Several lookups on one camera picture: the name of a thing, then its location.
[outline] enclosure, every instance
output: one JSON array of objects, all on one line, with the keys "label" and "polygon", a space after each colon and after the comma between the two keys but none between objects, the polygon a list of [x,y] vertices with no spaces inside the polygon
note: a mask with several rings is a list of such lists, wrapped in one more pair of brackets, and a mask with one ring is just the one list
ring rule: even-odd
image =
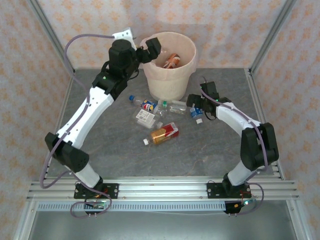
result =
[{"label": "enclosure", "polygon": [[[3,239],[318,239],[319,12],[320,2],[312,0],[5,0],[0,9]],[[144,145],[150,130],[133,121],[137,107],[129,101],[130,95],[153,100],[142,66],[81,147],[105,183],[119,184],[109,213],[74,221],[71,175],[41,188],[45,136],[57,133],[86,99],[67,69],[89,89],[114,40],[79,38],[64,61],[66,44],[80,34],[112,35],[126,27],[136,45],[160,32],[194,42],[197,69],[181,101],[201,94],[203,76],[243,113],[273,125],[279,160],[249,180],[264,190],[255,212],[228,217],[222,213],[227,198],[208,198],[207,183],[222,182],[240,161],[241,138],[225,122],[203,117],[198,125],[168,114],[164,123],[175,122],[179,136]],[[52,159],[45,183],[64,171]],[[250,190],[262,202],[260,188]],[[81,207],[74,211],[85,214]]]}]

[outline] black mounting plate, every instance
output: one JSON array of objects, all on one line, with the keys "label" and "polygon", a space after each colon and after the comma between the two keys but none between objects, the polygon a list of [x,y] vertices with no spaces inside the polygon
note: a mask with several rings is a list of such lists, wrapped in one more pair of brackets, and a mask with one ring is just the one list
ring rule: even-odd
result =
[{"label": "black mounting plate", "polygon": [[250,199],[252,197],[250,187],[244,184],[237,186],[236,191],[227,194],[221,182],[208,182],[206,184],[206,193],[208,199],[241,199],[242,197]]},{"label": "black mounting plate", "polygon": [[[102,192],[105,192],[110,196],[111,199],[118,199],[119,184],[118,183],[103,183]],[[87,188],[85,188],[81,183],[75,185],[74,199],[95,199],[94,196],[98,195]],[[101,195],[99,199],[106,199],[107,197]]]}]

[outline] water bottle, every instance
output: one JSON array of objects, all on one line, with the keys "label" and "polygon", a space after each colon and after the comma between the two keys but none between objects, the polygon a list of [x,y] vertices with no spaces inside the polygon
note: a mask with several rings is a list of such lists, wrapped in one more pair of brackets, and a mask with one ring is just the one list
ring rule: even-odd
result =
[{"label": "water bottle", "polygon": [[168,125],[162,126],[161,128],[150,133],[150,136],[143,139],[144,145],[150,143],[161,144],[169,139],[175,138],[179,135],[179,130],[174,122]]},{"label": "water bottle", "polygon": [[191,117],[196,121],[196,124],[201,124],[203,122],[202,121],[203,113],[200,108],[192,107],[190,109],[190,114],[191,114]]},{"label": "water bottle", "polygon": [[151,102],[144,97],[130,95],[129,100],[136,106],[142,107],[144,110],[152,113],[157,106],[156,103]]},{"label": "water bottle", "polygon": [[147,129],[159,129],[164,125],[160,121],[159,115],[146,111],[141,107],[138,107],[138,109],[134,111],[133,119],[136,123],[146,127]]},{"label": "water bottle", "polygon": [[159,100],[158,106],[161,106],[162,108],[167,109],[168,112],[175,114],[184,115],[187,112],[187,104],[183,101],[173,100],[172,103],[167,103],[167,101]]}]

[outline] bucket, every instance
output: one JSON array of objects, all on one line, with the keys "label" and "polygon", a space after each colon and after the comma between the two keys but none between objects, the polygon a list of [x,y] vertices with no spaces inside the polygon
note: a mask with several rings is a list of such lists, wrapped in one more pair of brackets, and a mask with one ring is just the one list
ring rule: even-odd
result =
[{"label": "bucket", "polygon": [[[194,42],[177,32],[161,32],[145,38],[141,46],[146,47],[146,40],[158,38],[161,53],[157,59],[143,64],[149,91],[155,100],[180,100],[186,93],[190,75],[197,69],[198,57]],[[173,69],[163,68],[171,54],[178,54],[180,62]]]}]

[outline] patterned wallpaper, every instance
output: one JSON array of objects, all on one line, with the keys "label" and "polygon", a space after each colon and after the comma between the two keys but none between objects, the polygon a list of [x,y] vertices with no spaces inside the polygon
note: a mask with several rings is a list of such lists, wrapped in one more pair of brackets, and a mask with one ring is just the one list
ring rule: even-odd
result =
[{"label": "patterned wallpaper", "polygon": [[11,240],[69,82],[26,0],[0,7],[0,239]]},{"label": "patterned wallpaper", "polygon": [[254,76],[288,179],[320,236],[320,1],[298,0]]},{"label": "patterned wallpaper", "polygon": [[[249,68],[285,0],[39,0],[61,44],[75,35],[121,32],[135,43],[158,32],[190,37],[202,68]],[[101,68],[108,39],[79,39],[69,51],[73,66]]]}]

